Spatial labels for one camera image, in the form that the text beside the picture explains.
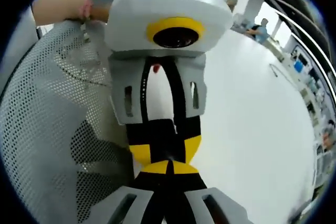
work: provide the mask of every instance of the person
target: person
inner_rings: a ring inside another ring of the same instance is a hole
[[[255,41],[259,42],[260,44],[264,43],[265,40],[268,38],[266,25],[268,20],[263,18],[260,25],[253,25],[248,26],[246,30],[246,34],[251,35]]]
[[[91,0],[35,0],[31,9],[36,26],[43,26],[66,19],[93,19],[107,23],[110,6],[94,6]],[[159,64],[153,65],[154,73],[159,69]]]
[[[329,120],[328,125],[322,130],[322,133],[324,150],[329,151],[336,142],[335,122]]]

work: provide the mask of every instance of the ceiling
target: ceiling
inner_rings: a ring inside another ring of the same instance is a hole
[[[313,21],[313,17],[306,8],[306,5],[302,0],[265,0],[271,7],[283,12],[286,16],[292,19],[295,23],[297,23],[300,27],[302,27],[312,38],[316,41],[316,43],[320,46],[323,52],[331,58],[331,62],[336,66],[336,58],[333,53],[330,53],[328,42],[326,40],[325,33],[321,32],[325,31],[323,28],[316,25]],[[280,16],[282,21],[285,21],[288,27],[295,33],[302,41],[306,44],[306,46],[312,51],[312,53],[316,56],[316,58],[321,63],[322,67],[329,71],[329,65],[325,61],[324,57],[320,53],[320,51],[316,48],[316,46],[311,42],[308,37],[301,32],[299,29],[295,28],[293,24]]]

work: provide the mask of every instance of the yellow strap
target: yellow strap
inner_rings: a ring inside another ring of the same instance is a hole
[[[184,164],[178,161],[173,161],[174,174],[191,174],[198,173],[198,170],[189,164]]]
[[[157,162],[154,164],[150,164],[146,166],[141,171],[144,173],[159,173],[159,174],[166,174],[167,171],[168,160]]]
[[[184,140],[185,145],[185,162],[190,163],[191,159],[194,157],[195,153],[198,150],[199,144],[201,143],[201,135],[188,138]]]
[[[134,159],[143,166],[151,163],[151,149],[149,144],[130,145],[130,151],[133,153]]]

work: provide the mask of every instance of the blue object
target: blue object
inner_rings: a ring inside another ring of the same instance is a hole
[[[303,64],[301,61],[297,60],[295,63],[294,63],[294,68],[296,69],[296,71],[298,73],[300,73],[302,70],[303,70]]]

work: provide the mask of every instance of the robot camera lens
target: robot camera lens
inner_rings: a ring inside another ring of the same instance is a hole
[[[198,33],[184,27],[171,27],[155,34],[154,42],[165,48],[187,47],[198,41]]]

